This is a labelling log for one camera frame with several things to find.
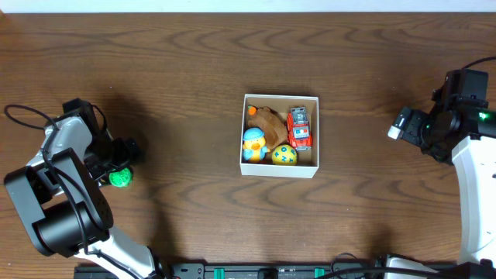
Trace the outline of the green ridged disc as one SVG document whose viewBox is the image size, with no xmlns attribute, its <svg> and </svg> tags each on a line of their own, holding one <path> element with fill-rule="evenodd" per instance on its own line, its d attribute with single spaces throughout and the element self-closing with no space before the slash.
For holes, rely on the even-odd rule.
<svg viewBox="0 0 496 279">
<path fill-rule="evenodd" d="M 117 188 L 126 188 L 133 181 L 133 173 L 127 167 L 122 170 L 110 173 L 108 179 L 112 186 L 115 186 Z"/>
</svg>

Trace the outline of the yellow ball blue letters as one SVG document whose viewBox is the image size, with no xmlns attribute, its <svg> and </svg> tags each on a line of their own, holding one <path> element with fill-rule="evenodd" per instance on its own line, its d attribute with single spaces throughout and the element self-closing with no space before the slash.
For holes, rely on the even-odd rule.
<svg viewBox="0 0 496 279">
<path fill-rule="evenodd" d="M 272 151 L 271 159 L 276 165 L 294 166 L 298 162 L 298 153 L 291 145 L 282 144 Z"/>
</svg>

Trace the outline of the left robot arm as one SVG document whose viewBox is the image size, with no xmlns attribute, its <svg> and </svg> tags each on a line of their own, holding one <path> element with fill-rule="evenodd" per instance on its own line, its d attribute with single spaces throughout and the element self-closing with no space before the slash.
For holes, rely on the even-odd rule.
<svg viewBox="0 0 496 279">
<path fill-rule="evenodd" d="M 45 139 L 36 156 L 4 179 L 32 244 L 45 256 L 89 260 L 117 278 L 169 278 L 148 246 L 114 225 L 101 191 L 130 184 L 141 156 L 136 141 L 113 138 L 90 102 L 76 98 L 63 111 L 41 126 Z"/>
</svg>

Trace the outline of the brown plush toy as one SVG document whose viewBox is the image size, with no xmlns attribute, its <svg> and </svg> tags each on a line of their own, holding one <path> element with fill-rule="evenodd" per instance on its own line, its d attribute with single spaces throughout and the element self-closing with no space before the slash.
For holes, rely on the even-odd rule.
<svg viewBox="0 0 496 279">
<path fill-rule="evenodd" d="M 248 126 L 257 127 L 264 132 L 267 148 L 275 147 L 288 141 L 288 131 L 285 124 L 268 107 L 257 108 L 248 106 Z"/>
</svg>

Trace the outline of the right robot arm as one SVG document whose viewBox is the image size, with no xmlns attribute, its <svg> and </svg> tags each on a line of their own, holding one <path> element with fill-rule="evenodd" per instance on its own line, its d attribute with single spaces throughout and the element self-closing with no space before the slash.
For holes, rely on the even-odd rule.
<svg viewBox="0 0 496 279">
<path fill-rule="evenodd" d="M 430 112 L 404 107 L 388 131 L 456 169 L 462 239 L 458 261 L 495 260 L 495 113 L 486 99 L 488 74 L 449 71 L 432 93 Z"/>
</svg>

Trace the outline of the red toy fire truck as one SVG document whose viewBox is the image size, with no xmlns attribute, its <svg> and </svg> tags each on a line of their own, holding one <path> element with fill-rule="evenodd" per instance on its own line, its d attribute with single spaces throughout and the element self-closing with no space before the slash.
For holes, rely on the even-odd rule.
<svg viewBox="0 0 496 279">
<path fill-rule="evenodd" d="M 306 107 L 291 108 L 287 117 L 288 142 L 297 151 L 312 148 L 312 134 Z"/>
</svg>

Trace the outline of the yellow duck toy blue hat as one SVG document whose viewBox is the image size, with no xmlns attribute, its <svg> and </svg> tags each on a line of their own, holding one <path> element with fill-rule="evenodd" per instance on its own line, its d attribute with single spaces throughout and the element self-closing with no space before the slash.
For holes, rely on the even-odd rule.
<svg viewBox="0 0 496 279">
<path fill-rule="evenodd" d="M 265 159 L 269 152 L 265 133 L 258 127 L 249 128 L 243 134 L 243 159 L 246 162 L 257 164 Z"/>
</svg>

